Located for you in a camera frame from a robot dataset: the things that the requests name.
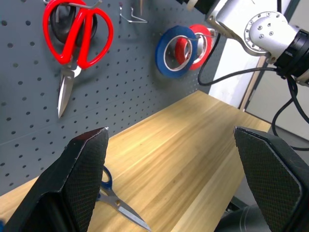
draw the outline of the tape roll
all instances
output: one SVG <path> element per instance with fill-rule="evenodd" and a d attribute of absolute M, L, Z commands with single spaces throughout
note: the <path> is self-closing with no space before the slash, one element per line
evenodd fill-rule
<path fill-rule="evenodd" d="M 202 34 L 211 36 L 211 32 L 204 25 L 194 24 L 190 27 L 190 29 L 194 32 L 195 35 Z M 212 44 L 211 37 L 203 36 L 199 38 L 197 44 L 198 58 L 194 56 L 195 60 L 192 66 L 190 67 L 190 70 L 195 70 L 202 66 L 202 64 L 209 56 L 209 53 L 211 52 L 211 44 Z M 187 47 L 187 40 L 185 38 L 178 39 L 175 46 L 175 57 L 179 64 L 183 64 L 187 60 L 188 53 L 186 53 L 185 51 L 186 47 Z"/>
<path fill-rule="evenodd" d="M 179 67 L 171 69 L 168 67 L 165 59 L 165 54 L 170 43 L 177 38 L 183 38 L 183 36 L 189 39 L 195 39 L 196 36 L 193 31 L 187 27 L 175 26 L 168 29 L 161 37 L 156 50 L 155 50 L 155 63 L 159 71 L 170 78 L 179 78 L 184 75 L 193 64 L 197 55 L 197 40 L 189 40 L 189 47 L 191 47 L 189 57 L 184 60 Z"/>

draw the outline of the blue scissor handle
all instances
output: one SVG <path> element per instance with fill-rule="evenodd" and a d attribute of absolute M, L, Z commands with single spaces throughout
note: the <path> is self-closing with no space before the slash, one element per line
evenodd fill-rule
<path fill-rule="evenodd" d="M 102 181 L 101 186 L 104 189 L 112 189 L 112 174 L 105 166 L 103 166 L 103 171 L 107 174 L 108 181 L 107 182 Z"/>

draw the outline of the blue tape roll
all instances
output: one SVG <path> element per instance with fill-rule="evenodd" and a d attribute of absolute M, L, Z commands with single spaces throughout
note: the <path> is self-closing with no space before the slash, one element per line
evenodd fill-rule
<path fill-rule="evenodd" d="M 171 40 L 173 40 L 174 38 L 180 35 L 186 36 L 189 39 L 196 39 L 196 36 L 191 29 L 187 27 L 183 27 L 183 26 L 175 26 L 173 28 L 168 29 L 162 35 L 156 47 L 156 50 L 155 50 L 155 64 L 157 68 L 163 75 L 170 77 L 170 78 L 179 78 L 182 75 L 184 75 L 190 69 L 191 65 L 193 64 L 197 56 L 197 40 L 191 40 L 192 52 L 191 52 L 191 57 L 188 63 L 179 70 L 177 69 L 172 70 L 167 67 L 166 63 L 164 62 L 166 48 Z"/>

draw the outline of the pegboard hook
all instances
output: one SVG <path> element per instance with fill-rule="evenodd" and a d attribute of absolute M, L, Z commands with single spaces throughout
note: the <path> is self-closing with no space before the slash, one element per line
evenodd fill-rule
<path fill-rule="evenodd" d="M 124 16 L 122 15 L 122 3 L 121 3 L 121 2 L 119 3 L 119 9 L 120 9 L 120 14 L 119 14 L 120 17 L 124 18 L 124 19 L 125 19 L 127 22 L 129 22 L 129 23 L 148 23 L 147 20 L 142 19 L 142 18 L 138 18 L 138 17 L 136 17 L 136 16 L 133 15 L 133 11 L 134 11 L 133 7 L 131 7 L 131 17 L 132 17 L 132 18 L 136 18 L 136 19 L 138 19 L 138 20 L 140 20 L 140 21 L 132 21 L 132 20 L 128 20 L 126 17 L 124 17 Z"/>
<path fill-rule="evenodd" d="M 50 0 L 43 0 L 44 4 L 47 5 Z M 95 9 L 97 8 L 100 4 L 102 3 L 102 0 L 98 0 L 97 3 L 95 3 L 93 6 L 87 6 L 87 5 L 81 5 L 81 4 L 76 4 L 76 3 L 66 3 L 65 5 L 69 6 L 76 6 L 80 8 L 86 8 L 86 9 Z"/>

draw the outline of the scissors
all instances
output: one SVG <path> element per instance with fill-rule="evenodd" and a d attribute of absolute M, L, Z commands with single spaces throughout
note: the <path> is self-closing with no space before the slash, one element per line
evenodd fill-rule
<path fill-rule="evenodd" d="M 103 171 L 106 173 L 108 177 L 108 181 L 101 182 L 100 193 L 98 194 L 97 201 L 105 202 L 115 208 L 120 214 L 125 216 L 130 221 L 135 224 L 143 227 L 144 229 L 151 231 L 150 227 L 147 223 L 136 213 L 130 206 L 128 206 L 125 202 L 123 202 L 112 190 L 112 175 L 110 171 L 104 166 Z"/>
<path fill-rule="evenodd" d="M 70 11 L 67 17 L 60 20 L 57 18 L 57 8 L 62 4 L 69 5 Z M 77 15 L 76 7 L 70 4 L 80 7 Z M 102 51 L 94 59 L 87 61 L 90 42 L 96 34 L 98 27 L 97 15 L 105 20 L 109 34 Z M 60 42 L 64 43 L 61 54 L 57 53 L 53 47 L 48 30 L 49 19 L 53 34 Z M 89 8 L 82 0 L 51 0 L 48 2 L 43 14 L 43 32 L 52 54 L 63 65 L 58 98 L 58 117 L 60 118 L 68 105 L 74 78 L 80 74 L 81 69 L 86 69 L 96 64 L 109 50 L 112 44 L 113 26 L 111 19 L 104 11 L 99 8 Z M 72 70 L 73 52 L 76 47 L 80 47 L 80 53 L 76 61 L 77 68 Z"/>

